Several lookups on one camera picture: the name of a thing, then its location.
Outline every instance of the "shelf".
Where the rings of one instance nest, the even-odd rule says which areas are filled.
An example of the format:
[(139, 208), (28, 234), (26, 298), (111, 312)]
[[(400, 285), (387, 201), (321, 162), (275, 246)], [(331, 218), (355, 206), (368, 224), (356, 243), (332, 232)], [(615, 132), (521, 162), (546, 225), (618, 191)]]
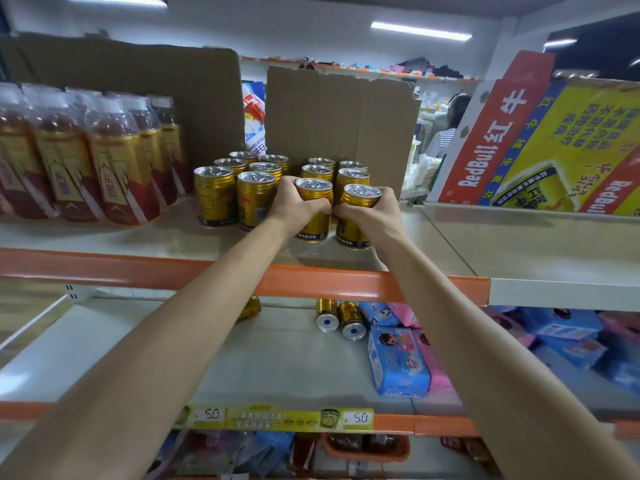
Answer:
[[(478, 305), (489, 281), (473, 272), (417, 207), (402, 206), (411, 239)], [(183, 198), (140, 227), (108, 222), (75, 225), (62, 219), (0, 219), (0, 276), (49, 282), (178, 290), (244, 237), (238, 226), (208, 229), (195, 200)], [(260, 282), (262, 296), (404, 301), (375, 250), (354, 251), (332, 236), (321, 244), (293, 239)]]
[[(0, 420), (36, 420), (159, 302), (93, 298), (75, 305), (0, 370)], [(545, 347), (536, 355), (620, 439), (640, 439), (640, 399)], [(375, 431), (477, 434), (457, 399), (381, 397), (366, 341), (316, 329), (311, 309), (265, 306), (238, 323), (191, 404), (271, 403), (289, 410), (373, 408)]]
[(428, 203), (429, 221), (489, 303), (640, 311), (640, 220)]
[(245, 62), (258, 62), (261, 64), (270, 64), (270, 65), (284, 65), (284, 66), (295, 66), (298, 67), (300, 64), (311, 64), (315, 67), (316, 70), (334, 70), (340, 72), (356, 72), (356, 73), (366, 73), (372, 75), (380, 75), (380, 76), (391, 76), (398, 79), (416, 79), (416, 80), (441, 80), (441, 81), (450, 81), (450, 82), (480, 82), (479, 79), (471, 79), (470, 77), (458, 79), (456, 77), (441, 77), (438, 75), (422, 75), (422, 74), (412, 74), (407, 72), (394, 72), (391, 70), (382, 70), (382, 69), (367, 69), (364, 67), (348, 67), (348, 66), (338, 66), (333, 64), (319, 64), (316, 62), (309, 61), (290, 61), (286, 59), (261, 59), (259, 57), (240, 57), (241, 60)]

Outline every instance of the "forearm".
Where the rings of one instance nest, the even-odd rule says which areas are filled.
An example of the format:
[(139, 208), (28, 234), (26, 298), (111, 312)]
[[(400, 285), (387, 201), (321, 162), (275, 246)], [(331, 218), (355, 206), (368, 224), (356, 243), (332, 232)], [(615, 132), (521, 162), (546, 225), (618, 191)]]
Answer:
[(286, 237), (268, 219), (145, 318), (39, 421), (0, 479), (139, 480)]
[(388, 267), (507, 478), (636, 478), (638, 469), (533, 354), (407, 238)]

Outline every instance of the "yellow promotional strip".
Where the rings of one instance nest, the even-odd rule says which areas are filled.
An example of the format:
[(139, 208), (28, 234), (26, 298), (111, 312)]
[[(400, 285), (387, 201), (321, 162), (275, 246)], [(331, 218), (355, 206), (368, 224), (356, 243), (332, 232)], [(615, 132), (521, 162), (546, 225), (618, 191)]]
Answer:
[(373, 409), (366, 408), (284, 411), (270, 404), (252, 404), (243, 408), (195, 404), (185, 406), (174, 428), (366, 433), (373, 431), (373, 414)]

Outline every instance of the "left arm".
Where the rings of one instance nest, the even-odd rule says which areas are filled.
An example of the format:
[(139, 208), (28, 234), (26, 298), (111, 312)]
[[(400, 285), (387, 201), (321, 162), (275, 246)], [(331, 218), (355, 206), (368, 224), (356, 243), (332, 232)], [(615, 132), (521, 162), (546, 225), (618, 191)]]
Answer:
[(158, 307), (63, 395), (0, 466), (0, 480), (139, 480), (279, 250), (326, 199), (283, 177), (271, 213)]

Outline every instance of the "left hand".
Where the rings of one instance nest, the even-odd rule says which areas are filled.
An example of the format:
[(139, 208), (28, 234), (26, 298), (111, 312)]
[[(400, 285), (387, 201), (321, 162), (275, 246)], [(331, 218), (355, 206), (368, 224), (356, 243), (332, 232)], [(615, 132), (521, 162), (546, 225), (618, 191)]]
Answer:
[(319, 212), (331, 214), (331, 203), (325, 198), (302, 200), (295, 181), (299, 177), (282, 177), (278, 193), (271, 206), (268, 219), (284, 225), (288, 237), (293, 237)]

